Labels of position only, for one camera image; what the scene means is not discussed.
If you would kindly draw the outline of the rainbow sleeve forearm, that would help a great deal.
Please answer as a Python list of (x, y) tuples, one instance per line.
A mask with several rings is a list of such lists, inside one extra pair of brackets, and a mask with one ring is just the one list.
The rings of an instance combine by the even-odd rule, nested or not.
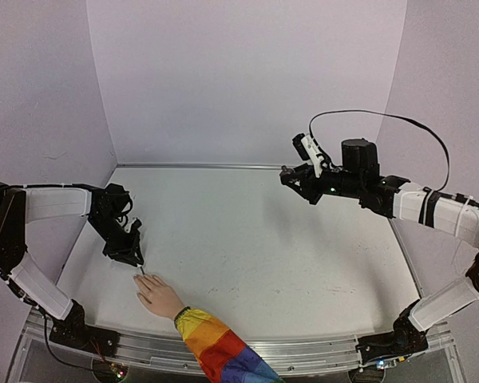
[(283, 381), (261, 356), (211, 314), (187, 306), (174, 324), (209, 381)]

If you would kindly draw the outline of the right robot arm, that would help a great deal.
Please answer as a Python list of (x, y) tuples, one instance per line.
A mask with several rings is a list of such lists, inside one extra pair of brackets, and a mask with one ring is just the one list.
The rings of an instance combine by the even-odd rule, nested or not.
[(365, 139), (342, 142), (339, 166), (308, 134), (295, 136), (292, 144), (303, 164), (282, 168), (283, 185), (311, 205), (324, 195), (357, 200), (360, 207), (390, 219), (410, 253), (427, 295), (402, 315), (399, 326), (423, 333), (479, 301), (479, 202), (471, 195), (381, 175), (377, 147)]

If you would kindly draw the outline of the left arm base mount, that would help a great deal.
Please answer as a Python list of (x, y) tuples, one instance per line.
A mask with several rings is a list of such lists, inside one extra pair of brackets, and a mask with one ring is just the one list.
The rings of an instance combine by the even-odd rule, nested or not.
[(82, 305), (73, 305), (64, 319), (54, 319), (49, 340), (52, 343), (102, 357), (114, 357), (119, 342), (119, 333), (85, 323), (85, 310)]

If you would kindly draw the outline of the mannequin hand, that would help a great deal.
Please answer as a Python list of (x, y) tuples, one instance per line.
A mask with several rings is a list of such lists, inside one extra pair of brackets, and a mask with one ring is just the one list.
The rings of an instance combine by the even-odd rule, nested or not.
[(137, 297), (152, 314), (172, 321), (185, 308), (173, 288), (155, 275), (143, 274), (133, 277), (137, 285)]

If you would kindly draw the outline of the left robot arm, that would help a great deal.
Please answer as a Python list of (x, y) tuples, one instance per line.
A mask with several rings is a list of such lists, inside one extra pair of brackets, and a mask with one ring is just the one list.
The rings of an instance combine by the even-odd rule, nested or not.
[(77, 303), (59, 289), (57, 272), (78, 230), (90, 225), (103, 255), (142, 268), (141, 221), (130, 219), (133, 198), (119, 184), (4, 184), (0, 182), (0, 277), (24, 302), (62, 320), (62, 337), (77, 349), (91, 329), (73, 317)]

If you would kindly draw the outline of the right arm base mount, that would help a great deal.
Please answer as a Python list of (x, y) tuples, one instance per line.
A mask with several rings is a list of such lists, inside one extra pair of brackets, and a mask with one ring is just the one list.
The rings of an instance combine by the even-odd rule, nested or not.
[(355, 349), (360, 353), (362, 365), (408, 357), (428, 349), (426, 333), (410, 322), (409, 307), (399, 314), (390, 332), (360, 337)]

